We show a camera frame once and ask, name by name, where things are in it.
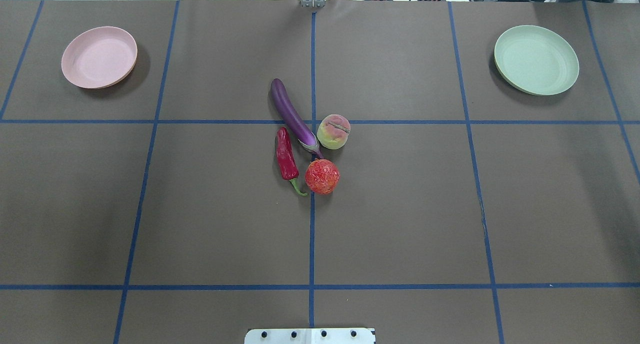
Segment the red pomegranate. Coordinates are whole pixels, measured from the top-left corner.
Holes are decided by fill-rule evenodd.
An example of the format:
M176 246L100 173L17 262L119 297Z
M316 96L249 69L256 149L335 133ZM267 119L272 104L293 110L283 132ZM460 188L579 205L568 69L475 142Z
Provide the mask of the red pomegranate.
M311 162L304 174L307 187L316 194L329 195L338 186L341 178L338 167L327 159Z

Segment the green plate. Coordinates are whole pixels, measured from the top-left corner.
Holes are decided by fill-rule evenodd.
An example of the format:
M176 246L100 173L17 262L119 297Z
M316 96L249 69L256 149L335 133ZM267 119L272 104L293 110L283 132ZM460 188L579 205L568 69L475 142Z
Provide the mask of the green plate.
M499 35L493 49L498 73L512 87L535 96L553 96L578 80L573 47L559 34L536 25L519 25Z

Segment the red chili pepper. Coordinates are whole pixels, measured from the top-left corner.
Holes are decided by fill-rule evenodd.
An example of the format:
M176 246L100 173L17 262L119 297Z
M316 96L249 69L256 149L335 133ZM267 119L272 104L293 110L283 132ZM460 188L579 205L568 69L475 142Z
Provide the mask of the red chili pepper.
M290 182L295 193L300 196L308 196L306 192L301 190L300 184L298 183L300 173L295 162L290 135L284 126L281 126L281 128L277 130L275 141L275 157L278 162L281 177Z

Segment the peach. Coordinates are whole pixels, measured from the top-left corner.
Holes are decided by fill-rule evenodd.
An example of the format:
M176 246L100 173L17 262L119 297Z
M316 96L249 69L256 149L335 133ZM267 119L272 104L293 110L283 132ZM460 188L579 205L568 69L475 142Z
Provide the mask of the peach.
M316 137L325 148L338 150L345 146L350 131L351 124L344 116L330 114L320 122Z

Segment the purple eggplant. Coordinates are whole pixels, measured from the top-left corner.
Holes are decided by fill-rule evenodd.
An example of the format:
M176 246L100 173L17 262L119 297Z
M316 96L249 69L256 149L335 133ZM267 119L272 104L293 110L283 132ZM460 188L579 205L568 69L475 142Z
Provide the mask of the purple eggplant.
M276 111L286 126L288 126L295 137L297 137L301 146L317 158L324 159L320 151L320 142L302 120L297 110L295 110L285 85L279 78L274 78L270 83L270 97L272 98Z

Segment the pink plate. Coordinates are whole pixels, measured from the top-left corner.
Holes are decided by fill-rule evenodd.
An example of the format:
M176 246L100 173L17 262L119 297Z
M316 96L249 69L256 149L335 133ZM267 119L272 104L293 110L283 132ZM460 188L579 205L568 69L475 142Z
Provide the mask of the pink plate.
M113 26L91 28L71 40L61 56L61 72L82 89L118 84L134 69L138 43L128 31Z

